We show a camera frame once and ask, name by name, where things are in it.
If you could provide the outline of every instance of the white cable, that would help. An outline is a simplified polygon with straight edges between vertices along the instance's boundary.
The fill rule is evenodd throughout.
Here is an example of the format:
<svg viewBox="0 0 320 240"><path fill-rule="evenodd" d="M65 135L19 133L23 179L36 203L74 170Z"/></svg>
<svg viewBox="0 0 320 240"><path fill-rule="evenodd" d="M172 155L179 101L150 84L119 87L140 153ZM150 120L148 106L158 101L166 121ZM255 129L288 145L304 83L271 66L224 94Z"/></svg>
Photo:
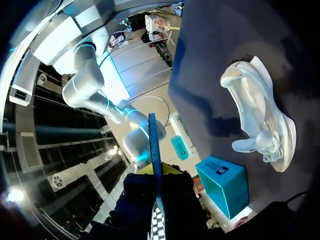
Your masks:
<svg viewBox="0 0 320 240"><path fill-rule="evenodd" d="M168 116L167 116L166 122L165 122L165 124L163 126L166 127L166 125L169 122L169 118L170 118L170 107L169 107L169 104L167 103L167 101L164 100L162 97L154 96L154 95L145 95L145 96L142 96L141 98L135 99L134 101L132 101L130 103L132 104L132 103L134 103L136 101L142 100L142 99L147 98L147 97L156 98L156 99L159 99L159 100L161 100L161 101L163 101L165 103L166 107L168 108Z"/></svg>

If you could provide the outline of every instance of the black cable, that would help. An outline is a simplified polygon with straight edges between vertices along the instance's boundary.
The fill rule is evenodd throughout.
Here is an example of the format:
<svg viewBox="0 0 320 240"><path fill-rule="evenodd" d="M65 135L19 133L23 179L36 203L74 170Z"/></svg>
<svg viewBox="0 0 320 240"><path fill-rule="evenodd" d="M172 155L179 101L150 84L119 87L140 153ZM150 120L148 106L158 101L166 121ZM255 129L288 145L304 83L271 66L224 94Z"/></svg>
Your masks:
<svg viewBox="0 0 320 240"><path fill-rule="evenodd" d="M155 9L157 9L157 10L159 10L159 11L162 11L162 12L164 12L164 13L167 13L167 14L173 15L173 16L177 16L176 14L174 14L174 13L172 13L172 12L165 11L165 10L162 10L162 9L160 9L160 8L157 8L157 7L155 7Z"/></svg>
<svg viewBox="0 0 320 240"><path fill-rule="evenodd" d="M296 195L294 195L293 197L289 198L287 201L285 201L286 204L290 203L292 200L295 200L296 198L298 197L301 197L301 196L305 196L307 195L307 192L306 191L302 191Z"/></svg>

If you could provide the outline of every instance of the wall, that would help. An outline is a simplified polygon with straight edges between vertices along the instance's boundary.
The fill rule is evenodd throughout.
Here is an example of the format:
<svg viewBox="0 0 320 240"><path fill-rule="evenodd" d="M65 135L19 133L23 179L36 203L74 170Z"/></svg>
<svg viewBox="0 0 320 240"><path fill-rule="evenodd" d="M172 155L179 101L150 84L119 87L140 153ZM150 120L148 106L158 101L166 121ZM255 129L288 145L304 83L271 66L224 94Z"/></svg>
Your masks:
<svg viewBox="0 0 320 240"><path fill-rule="evenodd" d="M140 40L144 32L144 29L133 32L132 40L111 53L114 65L131 99L169 82L171 75L171 70L157 50L148 44L144 45Z"/></svg>

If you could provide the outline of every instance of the blue box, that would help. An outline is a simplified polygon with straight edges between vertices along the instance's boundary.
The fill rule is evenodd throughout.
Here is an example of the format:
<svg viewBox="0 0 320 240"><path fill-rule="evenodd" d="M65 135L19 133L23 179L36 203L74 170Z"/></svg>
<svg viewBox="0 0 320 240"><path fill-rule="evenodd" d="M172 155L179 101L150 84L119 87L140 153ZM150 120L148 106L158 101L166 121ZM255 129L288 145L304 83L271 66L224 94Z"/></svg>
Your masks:
<svg viewBox="0 0 320 240"><path fill-rule="evenodd" d="M195 168L206 193L229 219L248 206L249 188L244 166L209 156Z"/></svg>

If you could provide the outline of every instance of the yellow object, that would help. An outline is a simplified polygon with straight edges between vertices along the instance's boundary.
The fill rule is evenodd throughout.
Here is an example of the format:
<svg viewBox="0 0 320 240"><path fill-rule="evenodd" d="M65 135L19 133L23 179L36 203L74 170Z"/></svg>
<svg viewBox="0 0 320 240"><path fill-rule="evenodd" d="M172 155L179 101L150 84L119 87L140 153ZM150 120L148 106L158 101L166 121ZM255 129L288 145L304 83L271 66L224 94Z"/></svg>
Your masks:
<svg viewBox="0 0 320 240"><path fill-rule="evenodd" d="M173 168L172 166L162 162L162 171L163 171L163 175L167 175L167 174L182 174L182 172L178 171L177 169ZM149 164L148 166L142 168L141 170L137 171L135 174L149 174L149 175L153 175L154 174L154 168L152 166L152 163Z"/></svg>
<svg viewBox="0 0 320 240"><path fill-rule="evenodd" d="M178 26L171 26L170 29L171 29L171 30L180 30L180 27L178 27Z"/></svg>

